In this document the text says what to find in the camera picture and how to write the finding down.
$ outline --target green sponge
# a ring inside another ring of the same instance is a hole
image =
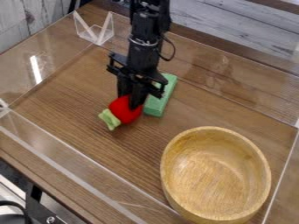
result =
[[[122,124],[108,108],[103,110],[98,117],[106,122],[107,127],[111,131],[115,130],[115,128]]]
[[[144,113],[150,116],[162,117],[164,114],[164,107],[174,92],[174,87],[178,82],[178,77],[174,74],[164,73],[163,77],[168,80],[168,85],[164,87],[164,95],[162,99],[148,96],[144,104]]]

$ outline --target wooden table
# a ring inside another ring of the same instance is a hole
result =
[[[79,13],[91,25],[102,24],[107,15],[94,3]],[[284,190],[276,194],[276,187],[290,152],[299,150],[298,78],[170,34],[178,54],[160,69],[180,81],[164,117],[143,115],[110,132],[98,119],[118,97],[108,49],[126,51],[130,31],[126,17],[115,15],[115,24],[114,42],[100,48],[78,37],[68,16],[0,57],[0,98],[12,109],[0,117],[1,159],[87,222],[184,223],[167,208],[162,190],[164,146],[190,128],[220,126],[256,143],[272,170],[271,197],[250,223],[264,223],[268,215],[270,220],[280,217],[268,223],[290,223],[299,199]],[[35,61],[42,78],[50,77],[40,85]],[[282,185],[288,192],[299,182],[292,174],[298,163],[290,165]]]

